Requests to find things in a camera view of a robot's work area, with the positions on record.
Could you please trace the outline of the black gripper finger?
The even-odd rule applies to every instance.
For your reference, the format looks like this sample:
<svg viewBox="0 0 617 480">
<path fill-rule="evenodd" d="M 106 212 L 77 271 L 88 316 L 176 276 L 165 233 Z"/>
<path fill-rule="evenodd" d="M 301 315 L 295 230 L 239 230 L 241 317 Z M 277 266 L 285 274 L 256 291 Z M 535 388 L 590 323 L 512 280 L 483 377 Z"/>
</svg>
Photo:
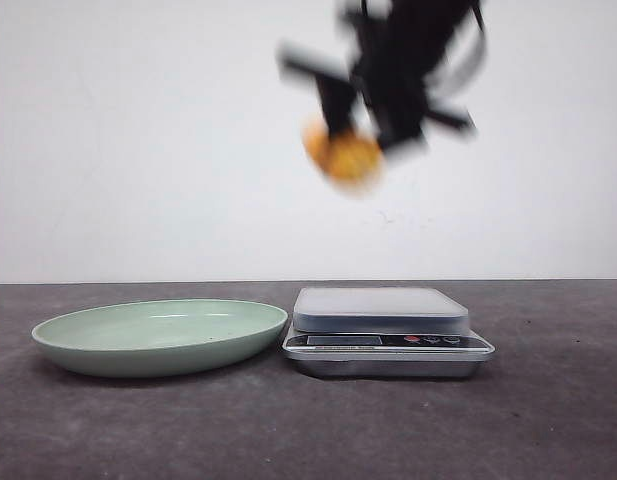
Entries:
<svg viewBox="0 0 617 480">
<path fill-rule="evenodd" d="M 315 81 L 328 137 L 336 138 L 352 130 L 357 90 L 351 81 L 326 74 L 317 75 Z"/>
<path fill-rule="evenodd" d="M 372 102 L 372 112 L 378 127 L 377 143 L 383 154 L 405 143 L 419 142 L 423 136 L 422 122 L 428 111 L 426 97 L 389 97 Z"/>
</svg>

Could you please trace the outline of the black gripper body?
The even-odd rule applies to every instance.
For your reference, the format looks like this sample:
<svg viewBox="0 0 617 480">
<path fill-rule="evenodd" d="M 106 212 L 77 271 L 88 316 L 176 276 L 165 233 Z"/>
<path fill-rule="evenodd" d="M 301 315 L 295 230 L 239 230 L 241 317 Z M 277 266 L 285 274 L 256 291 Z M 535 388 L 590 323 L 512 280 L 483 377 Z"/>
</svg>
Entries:
<svg viewBox="0 0 617 480">
<path fill-rule="evenodd" d="M 470 117 L 440 108 L 440 97 L 434 91 L 441 89 L 448 95 L 462 87 L 483 59 L 483 40 L 478 38 L 451 75 L 441 78 L 436 74 L 456 30 L 468 17 L 474 18 L 478 27 L 483 25 L 480 2 L 393 1 L 383 17 L 370 14 L 366 2 L 360 2 L 340 16 L 354 30 L 358 45 L 358 54 L 346 72 L 339 73 L 323 60 L 291 48 L 280 51 L 280 68 L 312 80 L 315 86 L 319 74 L 349 79 L 357 99 L 363 100 L 372 115 L 375 99 L 426 97 L 428 111 L 423 122 L 432 120 L 455 131 L 467 130 L 472 126 Z"/>
</svg>

